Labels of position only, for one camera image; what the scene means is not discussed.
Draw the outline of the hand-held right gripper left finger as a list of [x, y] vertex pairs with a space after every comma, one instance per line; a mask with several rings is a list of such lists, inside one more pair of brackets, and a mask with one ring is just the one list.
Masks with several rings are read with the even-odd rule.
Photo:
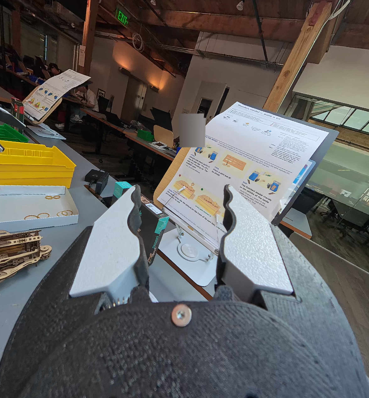
[[113, 302], [129, 300], [137, 286], [147, 290], [148, 261], [142, 238], [141, 191], [132, 186], [94, 222], [69, 295], [106, 293]]

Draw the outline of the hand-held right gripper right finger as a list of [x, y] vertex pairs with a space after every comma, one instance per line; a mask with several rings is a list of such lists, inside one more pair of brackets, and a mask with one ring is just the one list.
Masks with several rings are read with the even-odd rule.
[[231, 287], [244, 302], [251, 302], [257, 291], [292, 295], [272, 225], [231, 185], [223, 189], [223, 205], [227, 232], [219, 245], [218, 285]]

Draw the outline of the black model kit box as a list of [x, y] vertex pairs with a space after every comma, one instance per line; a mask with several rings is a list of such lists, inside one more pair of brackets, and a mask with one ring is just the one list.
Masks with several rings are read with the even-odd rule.
[[[169, 216], [162, 210], [157, 208], [153, 202], [149, 201], [145, 196], [141, 195], [141, 207], [139, 210], [142, 223], [138, 228], [138, 233], [143, 240], [148, 265], [151, 266], [156, 255], [158, 246], [161, 242], [163, 233], [169, 221]], [[126, 234], [130, 232], [129, 227], [124, 224], [121, 219], [117, 226], [114, 227], [114, 243], [113, 260], [111, 261], [111, 269], [121, 270], [124, 255], [126, 259], [129, 254], [127, 249]]]

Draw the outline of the wooden model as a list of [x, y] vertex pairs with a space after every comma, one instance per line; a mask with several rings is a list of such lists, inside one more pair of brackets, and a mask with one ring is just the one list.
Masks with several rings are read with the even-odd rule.
[[49, 258], [52, 247], [41, 245], [40, 230], [8, 232], [0, 230], [0, 282], [26, 266]]

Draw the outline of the wooden document stand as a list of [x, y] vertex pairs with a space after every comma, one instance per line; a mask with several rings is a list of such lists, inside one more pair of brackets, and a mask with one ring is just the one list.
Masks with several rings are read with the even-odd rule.
[[[331, 130], [328, 141], [333, 144], [336, 139], [338, 132]], [[218, 245], [221, 242], [221, 237], [217, 236], [216, 241], [210, 241], [205, 236], [194, 230], [192, 226], [188, 225], [181, 218], [173, 214], [170, 210], [161, 204], [157, 197], [167, 187], [171, 178], [179, 169], [181, 162], [184, 160], [190, 148], [180, 145], [181, 149], [177, 153], [176, 157], [172, 161], [172, 164], [168, 168], [167, 172], [163, 176], [159, 185], [154, 192], [154, 203], [158, 207], [165, 210], [170, 216], [171, 221], [175, 224], [175, 229], [170, 231], [167, 236], [164, 236], [160, 250], [166, 255], [175, 265], [183, 271], [193, 282], [200, 286], [207, 286], [214, 278], [215, 271], [212, 270], [213, 266], [216, 266], [218, 256]], [[302, 188], [310, 178], [310, 175], [315, 171], [316, 167], [321, 163], [322, 150], [317, 151], [317, 158], [320, 162], [315, 165], [314, 161], [310, 161], [310, 166], [307, 167], [305, 173], [294, 181], [293, 187], [289, 189], [288, 195], [284, 199], [283, 209], [274, 218], [272, 223], [279, 225], [281, 220], [287, 215], [291, 208], [291, 205], [301, 192]]]
[[57, 109], [67, 91], [60, 81], [49, 82], [35, 87], [23, 100], [24, 116], [39, 126]]

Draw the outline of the black power adapter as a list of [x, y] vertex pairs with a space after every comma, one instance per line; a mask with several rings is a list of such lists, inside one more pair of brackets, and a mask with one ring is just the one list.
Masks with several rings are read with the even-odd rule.
[[101, 195], [108, 182], [109, 173], [103, 170], [90, 170], [84, 177], [84, 181], [88, 185], [95, 185], [94, 191], [96, 194]]

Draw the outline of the instruction sheet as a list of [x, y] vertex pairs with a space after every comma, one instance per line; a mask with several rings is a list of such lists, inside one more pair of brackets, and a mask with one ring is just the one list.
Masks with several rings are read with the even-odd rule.
[[157, 200], [210, 241], [226, 232], [227, 184], [271, 222], [331, 132], [236, 102], [206, 125], [205, 146], [189, 149]]
[[58, 107], [66, 93], [89, 79], [90, 76], [72, 69], [49, 78], [23, 100], [24, 115], [35, 124], [42, 123]]

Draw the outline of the white cardboard tray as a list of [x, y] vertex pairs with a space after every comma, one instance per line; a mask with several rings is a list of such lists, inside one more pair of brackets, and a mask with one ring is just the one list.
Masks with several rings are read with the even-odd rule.
[[[60, 195], [60, 199], [47, 200], [46, 195]], [[57, 216], [60, 211], [71, 210], [71, 216]], [[25, 216], [47, 212], [49, 218], [24, 220]], [[20, 232], [78, 223], [78, 209], [65, 186], [0, 186], [0, 230]]]

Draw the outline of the yellow plastic bin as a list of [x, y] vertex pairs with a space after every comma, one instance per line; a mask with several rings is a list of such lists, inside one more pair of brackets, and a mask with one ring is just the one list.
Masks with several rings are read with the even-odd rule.
[[59, 148], [0, 141], [0, 186], [71, 186], [76, 164]]

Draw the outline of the green kit box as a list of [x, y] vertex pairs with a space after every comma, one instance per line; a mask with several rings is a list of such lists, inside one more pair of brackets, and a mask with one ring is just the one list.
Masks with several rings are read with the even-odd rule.
[[18, 121], [24, 123], [24, 105], [20, 99], [11, 97], [11, 114]]

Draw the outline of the green exit sign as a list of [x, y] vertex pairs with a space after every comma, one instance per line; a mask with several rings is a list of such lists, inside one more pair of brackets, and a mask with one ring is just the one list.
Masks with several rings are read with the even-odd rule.
[[128, 16], [119, 7], [116, 8], [114, 17], [119, 23], [122, 24], [122, 26], [128, 27], [129, 24]]

